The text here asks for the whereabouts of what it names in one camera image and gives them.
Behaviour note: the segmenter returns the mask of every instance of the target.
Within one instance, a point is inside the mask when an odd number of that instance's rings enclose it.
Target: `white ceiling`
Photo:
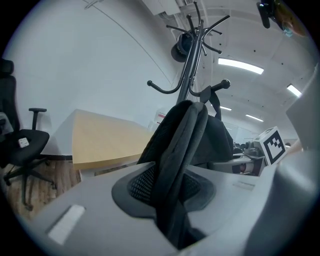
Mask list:
[[[212,33],[211,43],[207,36],[206,43],[222,50],[222,54],[213,52],[212,55],[207,49],[208,56],[201,56],[197,83],[204,89],[222,79],[229,79],[231,87],[218,92],[222,106],[266,121],[284,115],[296,99],[287,90],[287,85],[293,84],[302,91],[319,61],[312,41],[296,35],[287,37],[272,21],[271,28],[264,28],[256,0],[203,0],[208,23],[201,2],[198,0],[205,27],[225,15],[229,14],[231,18],[215,28],[222,35]],[[197,25],[194,5],[183,7],[182,11],[182,17],[191,14],[193,23]],[[173,22],[169,20],[167,23],[175,25]],[[264,72],[259,75],[218,65],[219,57],[249,63],[263,68]]]

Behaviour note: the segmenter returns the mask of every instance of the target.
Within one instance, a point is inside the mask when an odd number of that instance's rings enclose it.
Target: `coat rack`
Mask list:
[[[217,25],[219,25],[220,23],[224,22],[226,19],[230,18],[230,15],[227,15],[225,17],[223,17],[222,19],[220,19],[219,21],[217,21],[216,23],[214,23],[212,26],[208,27],[208,28],[204,28],[204,20],[201,19],[201,15],[200,15],[200,11],[198,8],[198,4],[197,2],[193,2],[195,5],[195,9],[196,9],[196,13],[198,16],[198,26],[197,28],[194,27],[194,24],[191,20],[191,15],[188,14],[186,16],[189,25],[190,25],[190,32],[178,28],[178,27],[174,27],[174,26],[170,26],[170,25],[166,25],[167,28],[170,29],[174,29],[174,30],[178,30],[181,31],[183,33],[188,34],[191,38],[192,38],[192,44],[191,44],[191,48],[190,51],[186,57],[186,60],[184,62],[183,65],[183,69],[181,72],[181,76],[179,79],[179,82],[176,86],[176,88],[172,89],[172,90],[162,90],[159,86],[155,85],[151,80],[149,80],[146,84],[148,86],[151,86],[152,88],[156,89],[157,91],[159,91],[162,94],[173,94],[176,91],[178,91],[180,88],[180,92],[179,92],[179,96],[178,99],[176,101],[176,103],[180,103],[184,100],[187,99],[188,96],[188,91],[195,97],[200,97],[202,92],[209,92],[209,91],[217,91],[220,89],[227,89],[230,87],[230,81],[227,79],[224,79],[221,81],[221,83],[216,84],[215,86],[208,86],[210,87],[211,90],[208,90],[208,87],[206,89],[204,89],[201,92],[194,92],[193,91],[193,84],[194,81],[196,79],[196,73],[198,70],[198,65],[199,65],[199,61],[200,61],[200,57],[201,57],[201,51],[203,51],[204,56],[207,56],[205,47],[208,48],[211,51],[214,51],[218,54],[221,54],[222,51],[215,49],[211,46],[209,46],[208,44],[205,43],[205,38],[206,36],[212,31],[215,32],[219,35],[222,35],[221,32],[214,30],[214,27],[216,27]]]

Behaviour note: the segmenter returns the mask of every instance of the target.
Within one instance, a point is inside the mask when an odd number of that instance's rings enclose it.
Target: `white label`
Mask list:
[[[49,231],[48,236],[56,243],[63,246],[85,211],[86,209],[81,205],[72,205]]]

